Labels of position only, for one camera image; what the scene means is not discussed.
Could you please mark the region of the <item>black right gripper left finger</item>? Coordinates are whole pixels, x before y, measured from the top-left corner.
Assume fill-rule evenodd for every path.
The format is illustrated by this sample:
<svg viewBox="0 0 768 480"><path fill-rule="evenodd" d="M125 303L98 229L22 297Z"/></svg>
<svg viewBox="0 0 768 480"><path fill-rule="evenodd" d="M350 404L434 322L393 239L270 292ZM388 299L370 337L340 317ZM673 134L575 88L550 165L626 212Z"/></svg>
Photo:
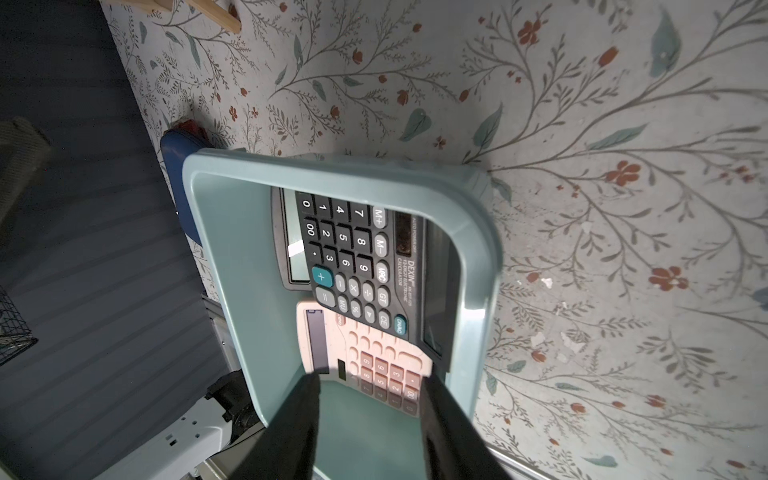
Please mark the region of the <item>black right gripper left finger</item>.
<svg viewBox="0 0 768 480"><path fill-rule="evenodd" d="M320 416L320 378L302 376L231 479L312 479Z"/></svg>

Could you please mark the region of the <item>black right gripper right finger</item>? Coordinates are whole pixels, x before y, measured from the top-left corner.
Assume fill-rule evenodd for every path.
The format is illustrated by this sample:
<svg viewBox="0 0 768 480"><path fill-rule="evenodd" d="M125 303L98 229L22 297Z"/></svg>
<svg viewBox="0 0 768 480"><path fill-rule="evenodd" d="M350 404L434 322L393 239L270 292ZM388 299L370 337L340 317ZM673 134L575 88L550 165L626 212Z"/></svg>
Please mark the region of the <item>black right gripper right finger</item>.
<svg viewBox="0 0 768 480"><path fill-rule="evenodd" d="M509 479L443 382L421 382L419 412L428 479Z"/></svg>

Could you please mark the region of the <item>pink calculator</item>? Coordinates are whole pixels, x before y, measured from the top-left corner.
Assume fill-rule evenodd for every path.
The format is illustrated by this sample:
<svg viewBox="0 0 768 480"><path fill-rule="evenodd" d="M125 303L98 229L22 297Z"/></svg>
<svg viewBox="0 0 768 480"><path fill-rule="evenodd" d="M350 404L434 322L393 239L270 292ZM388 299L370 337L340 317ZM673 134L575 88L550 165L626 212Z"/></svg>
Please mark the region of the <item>pink calculator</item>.
<svg viewBox="0 0 768 480"><path fill-rule="evenodd" d="M296 306L300 356L307 373L336 382L411 417L433 370L418 347L335 313L314 301Z"/></svg>

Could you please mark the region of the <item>mint green storage box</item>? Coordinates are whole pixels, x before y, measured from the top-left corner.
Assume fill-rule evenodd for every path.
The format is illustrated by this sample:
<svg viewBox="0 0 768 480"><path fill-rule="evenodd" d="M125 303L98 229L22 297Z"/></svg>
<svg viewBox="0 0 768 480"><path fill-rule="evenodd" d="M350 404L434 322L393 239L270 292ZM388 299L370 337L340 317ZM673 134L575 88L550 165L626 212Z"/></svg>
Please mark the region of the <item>mint green storage box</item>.
<svg viewBox="0 0 768 480"><path fill-rule="evenodd" d="M272 187L421 216L449 236L461 265L454 343L449 371L441 373L432 361L430 376L443 382L472 424L501 280L502 248L488 211L493 193L487 173L466 165L336 155L281 159L203 149L186 159L183 182L265 429L299 379L311 374L300 356L296 306L320 304L312 287L283 286ZM428 479L420 414L411 417L321 379L319 398L313 477Z"/></svg>

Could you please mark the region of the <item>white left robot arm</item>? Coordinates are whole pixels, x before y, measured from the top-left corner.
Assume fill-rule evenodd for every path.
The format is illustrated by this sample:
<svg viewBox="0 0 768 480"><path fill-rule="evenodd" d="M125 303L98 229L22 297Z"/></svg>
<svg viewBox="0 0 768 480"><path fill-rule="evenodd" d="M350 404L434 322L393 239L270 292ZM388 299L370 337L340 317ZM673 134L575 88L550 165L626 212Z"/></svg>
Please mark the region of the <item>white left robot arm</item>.
<svg viewBox="0 0 768 480"><path fill-rule="evenodd" d="M199 466L258 425L240 370L209 386L160 433L98 475L100 479L199 479Z"/></svg>

